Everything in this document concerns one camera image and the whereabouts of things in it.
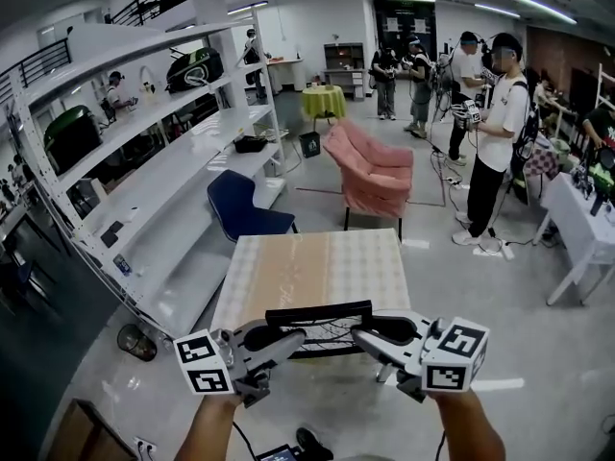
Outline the person's left forearm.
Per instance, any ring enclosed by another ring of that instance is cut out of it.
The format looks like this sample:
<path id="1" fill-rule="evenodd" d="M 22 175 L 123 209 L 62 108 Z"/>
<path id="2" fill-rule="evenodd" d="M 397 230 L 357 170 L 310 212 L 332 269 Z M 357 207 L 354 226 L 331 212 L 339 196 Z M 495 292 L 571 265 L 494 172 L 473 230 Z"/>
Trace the person's left forearm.
<path id="1" fill-rule="evenodd" d="M 234 413 L 242 402 L 237 394 L 203 396 L 174 461 L 225 461 Z"/>

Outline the person's black shoe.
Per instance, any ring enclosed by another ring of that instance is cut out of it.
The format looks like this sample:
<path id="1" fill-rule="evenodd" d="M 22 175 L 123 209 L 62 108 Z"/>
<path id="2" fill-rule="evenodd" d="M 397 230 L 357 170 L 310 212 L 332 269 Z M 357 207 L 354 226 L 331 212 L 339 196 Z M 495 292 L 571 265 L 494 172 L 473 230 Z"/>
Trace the person's black shoe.
<path id="1" fill-rule="evenodd" d="M 296 440 L 301 450 L 299 461 L 333 461 L 333 453 L 325 448 L 308 428 L 296 430 Z"/>

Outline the blue chair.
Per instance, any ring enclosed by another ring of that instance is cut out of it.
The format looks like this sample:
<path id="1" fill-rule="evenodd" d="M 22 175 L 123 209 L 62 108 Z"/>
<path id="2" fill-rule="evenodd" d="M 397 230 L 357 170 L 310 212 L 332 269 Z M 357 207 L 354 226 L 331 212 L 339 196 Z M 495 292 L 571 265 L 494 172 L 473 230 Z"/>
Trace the blue chair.
<path id="1" fill-rule="evenodd" d="M 292 214 L 255 206 L 256 184 L 233 170 L 222 172 L 209 186 L 209 203 L 222 231 L 236 243 L 241 236 L 298 233 Z"/>

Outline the black-rimmed tray with branch pattern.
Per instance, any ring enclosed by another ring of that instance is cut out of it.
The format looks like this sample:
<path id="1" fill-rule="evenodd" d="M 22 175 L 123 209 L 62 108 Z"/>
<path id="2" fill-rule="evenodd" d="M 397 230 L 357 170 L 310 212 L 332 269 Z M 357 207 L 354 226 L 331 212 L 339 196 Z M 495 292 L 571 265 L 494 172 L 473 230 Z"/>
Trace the black-rimmed tray with branch pattern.
<path id="1" fill-rule="evenodd" d="M 367 300 L 267 310 L 265 321 L 282 331 L 301 329 L 305 333 L 304 343 L 290 355 L 291 360 L 303 360 L 361 353 L 352 329 L 369 322 L 372 314 L 372 303 Z"/>

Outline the black staircase railing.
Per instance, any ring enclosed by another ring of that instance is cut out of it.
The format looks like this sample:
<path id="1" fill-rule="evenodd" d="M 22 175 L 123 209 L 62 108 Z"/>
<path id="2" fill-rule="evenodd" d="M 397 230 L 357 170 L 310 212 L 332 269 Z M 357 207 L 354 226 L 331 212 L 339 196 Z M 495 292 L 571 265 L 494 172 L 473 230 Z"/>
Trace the black staircase railing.
<path id="1" fill-rule="evenodd" d="M 79 24 L 113 24 L 138 27 L 150 23 L 162 13 L 186 0 L 131 0 L 118 9 L 97 6 L 55 20 L 36 29 L 37 49 L 23 52 L 0 66 L 0 105 L 12 99 L 11 73 L 17 71 L 23 86 L 31 85 L 58 68 L 72 62 L 68 32 Z"/>

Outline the round table with green cloth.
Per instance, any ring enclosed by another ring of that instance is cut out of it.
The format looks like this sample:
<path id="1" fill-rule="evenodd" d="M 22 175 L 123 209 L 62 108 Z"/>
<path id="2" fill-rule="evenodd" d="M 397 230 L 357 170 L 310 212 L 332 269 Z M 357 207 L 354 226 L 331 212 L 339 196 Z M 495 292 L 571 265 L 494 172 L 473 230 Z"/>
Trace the round table with green cloth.
<path id="1" fill-rule="evenodd" d="M 339 85 L 315 85 L 301 93 L 305 115 L 315 123 L 318 119 L 344 118 L 346 99 Z"/>

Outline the table with white cloth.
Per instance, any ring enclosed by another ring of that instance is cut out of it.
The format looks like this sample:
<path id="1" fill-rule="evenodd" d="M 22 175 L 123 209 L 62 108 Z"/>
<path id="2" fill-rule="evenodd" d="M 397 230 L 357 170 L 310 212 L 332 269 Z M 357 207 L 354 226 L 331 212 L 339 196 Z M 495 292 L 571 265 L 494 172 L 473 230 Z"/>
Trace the table with white cloth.
<path id="1" fill-rule="evenodd" d="M 536 246 L 548 225 L 553 224 L 571 262 L 571 269 L 546 300 L 548 306 L 555 304 L 571 284 L 580 283 L 592 266 L 599 269 L 600 276 L 580 297 L 581 304 L 615 279 L 615 219 L 610 220 L 603 207 L 593 215 L 591 209 L 596 201 L 595 194 L 585 197 L 574 187 L 572 177 L 566 173 L 558 174 L 547 185 L 541 199 L 546 214 L 531 244 Z"/>

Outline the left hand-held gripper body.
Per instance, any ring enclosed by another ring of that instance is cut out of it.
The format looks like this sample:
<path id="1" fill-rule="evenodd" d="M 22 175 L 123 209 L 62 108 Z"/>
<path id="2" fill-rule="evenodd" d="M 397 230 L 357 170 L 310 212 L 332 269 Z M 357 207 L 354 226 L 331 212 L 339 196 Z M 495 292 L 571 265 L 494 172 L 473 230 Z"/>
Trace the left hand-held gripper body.
<path id="1" fill-rule="evenodd" d="M 270 394 L 267 374 L 251 376 L 233 347 L 216 331 L 201 330 L 173 341 L 184 379 L 194 395 L 235 395 L 246 408 Z"/>

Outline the black tray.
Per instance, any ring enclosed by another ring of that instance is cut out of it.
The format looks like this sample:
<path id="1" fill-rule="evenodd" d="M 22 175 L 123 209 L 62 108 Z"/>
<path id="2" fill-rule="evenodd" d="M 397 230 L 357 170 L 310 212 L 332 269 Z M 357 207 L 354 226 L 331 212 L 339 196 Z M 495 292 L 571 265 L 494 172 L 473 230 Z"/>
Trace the black tray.
<path id="1" fill-rule="evenodd" d="M 234 148 L 238 154 L 252 154 L 261 152 L 268 145 L 266 138 L 256 136 L 243 136 L 234 141 Z"/>

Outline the black device with blue screen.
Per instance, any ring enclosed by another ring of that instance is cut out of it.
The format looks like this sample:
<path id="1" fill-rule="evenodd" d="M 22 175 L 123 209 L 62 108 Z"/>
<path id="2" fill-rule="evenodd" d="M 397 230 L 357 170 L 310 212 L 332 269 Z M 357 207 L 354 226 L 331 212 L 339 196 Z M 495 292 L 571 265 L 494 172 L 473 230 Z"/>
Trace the black device with blue screen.
<path id="1" fill-rule="evenodd" d="M 301 461 L 302 450 L 299 447 L 281 445 L 267 452 L 259 454 L 257 461 Z"/>

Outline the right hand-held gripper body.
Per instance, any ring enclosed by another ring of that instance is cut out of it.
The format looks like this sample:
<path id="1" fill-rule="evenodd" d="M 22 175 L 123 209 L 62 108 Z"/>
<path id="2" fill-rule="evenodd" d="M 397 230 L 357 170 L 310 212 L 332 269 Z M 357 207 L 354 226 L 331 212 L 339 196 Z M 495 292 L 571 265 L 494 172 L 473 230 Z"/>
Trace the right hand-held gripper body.
<path id="1" fill-rule="evenodd" d="M 468 391 L 484 362 L 489 334 L 489 328 L 459 317 L 431 321 L 404 350 L 396 388 L 419 402 L 428 393 Z"/>

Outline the table with red checkered cloth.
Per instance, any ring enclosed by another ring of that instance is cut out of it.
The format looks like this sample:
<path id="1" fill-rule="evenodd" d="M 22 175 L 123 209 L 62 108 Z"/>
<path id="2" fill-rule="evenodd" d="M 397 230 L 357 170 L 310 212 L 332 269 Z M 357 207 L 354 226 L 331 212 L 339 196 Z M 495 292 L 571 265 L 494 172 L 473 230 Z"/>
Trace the table with red checkered cloth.
<path id="1" fill-rule="evenodd" d="M 524 174 L 528 178 L 545 175 L 549 180 L 552 180 L 558 172 L 557 151 L 551 141 L 540 133 L 533 144 L 529 160 L 524 166 Z"/>

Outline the gray cabinet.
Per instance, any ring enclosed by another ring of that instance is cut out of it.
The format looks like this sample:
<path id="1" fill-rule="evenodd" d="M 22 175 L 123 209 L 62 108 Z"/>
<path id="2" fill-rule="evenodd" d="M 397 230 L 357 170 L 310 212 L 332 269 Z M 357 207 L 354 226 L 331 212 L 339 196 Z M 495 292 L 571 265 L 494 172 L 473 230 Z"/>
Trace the gray cabinet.
<path id="1" fill-rule="evenodd" d="M 325 44 L 325 82 L 342 89 L 354 101 L 365 99 L 366 68 L 363 44 L 360 42 Z"/>

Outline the black mesh wastebasket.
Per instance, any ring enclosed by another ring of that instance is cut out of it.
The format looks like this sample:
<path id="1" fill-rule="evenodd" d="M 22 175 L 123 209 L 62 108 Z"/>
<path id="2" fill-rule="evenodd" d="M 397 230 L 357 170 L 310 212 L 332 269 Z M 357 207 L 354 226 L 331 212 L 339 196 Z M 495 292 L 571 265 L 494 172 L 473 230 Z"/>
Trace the black mesh wastebasket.
<path id="1" fill-rule="evenodd" d="M 117 334 L 116 343 L 121 351 L 143 362 L 154 360 L 158 353 L 155 342 L 135 324 L 123 326 Z"/>

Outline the green waste bin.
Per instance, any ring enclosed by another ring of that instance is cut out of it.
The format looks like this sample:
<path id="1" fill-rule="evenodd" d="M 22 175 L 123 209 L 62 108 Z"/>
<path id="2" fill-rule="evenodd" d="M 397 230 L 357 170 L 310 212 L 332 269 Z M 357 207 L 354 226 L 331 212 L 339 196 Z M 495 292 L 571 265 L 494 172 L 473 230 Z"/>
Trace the green waste bin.
<path id="1" fill-rule="evenodd" d="M 318 132 L 300 134 L 299 142 L 304 158 L 313 158 L 321 153 L 321 140 Z"/>

